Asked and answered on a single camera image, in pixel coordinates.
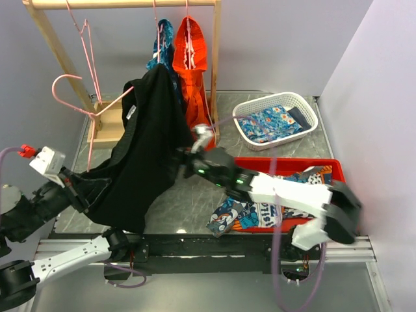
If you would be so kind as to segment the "black shorts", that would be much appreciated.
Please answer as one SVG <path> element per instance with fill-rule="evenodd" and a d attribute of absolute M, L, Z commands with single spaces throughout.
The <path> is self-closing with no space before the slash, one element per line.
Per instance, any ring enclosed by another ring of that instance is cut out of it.
<path fill-rule="evenodd" d="M 191 147 L 194 139 L 164 65 L 123 89 L 124 134 L 109 159 L 82 174 L 110 179 L 110 184 L 85 215 L 94 223 L 141 234 L 151 204 L 175 183 L 177 149 Z"/>

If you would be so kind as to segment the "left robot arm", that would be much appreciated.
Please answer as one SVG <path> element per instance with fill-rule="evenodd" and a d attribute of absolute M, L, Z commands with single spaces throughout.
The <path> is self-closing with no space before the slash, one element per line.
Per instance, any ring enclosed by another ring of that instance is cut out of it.
<path fill-rule="evenodd" d="M 57 181 L 48 181 L 31 198 L 13 185 L 1 186 L 1 256 L 8 243 L 23 244 L 34 234 L 46 238 L 59 214 L 69 207 L 87 213 L 108 189 L 107 178 L 88 179 L 62 168 Z M 13 260 L 1 265 L 1 310 L 7 311 L 35 297 L 38 289 L 97 261 L 122 261 L 129 253 L 126 234 L 109 228 L 88 243 L 41 260 Z"/>

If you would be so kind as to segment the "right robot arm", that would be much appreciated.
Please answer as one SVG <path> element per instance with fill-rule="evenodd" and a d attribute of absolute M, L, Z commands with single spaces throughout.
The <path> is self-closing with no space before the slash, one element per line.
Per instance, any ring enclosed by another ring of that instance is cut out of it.
<path fill-rule="evenodd" d="M 296 226 L 284 244 L 285 253 L 299 259 L 312 247 L 335 241 L 352 244 L 356 240 L 361 202 L 341 181 L 331 185 L 308 185 L 272 177 L 237 165 L 224 148 L 179 148 L 176 161 L 185 167 L 185 178 L 198 175 L 222 188 L 234 200 L 275 203 L 313 215 Z"/>

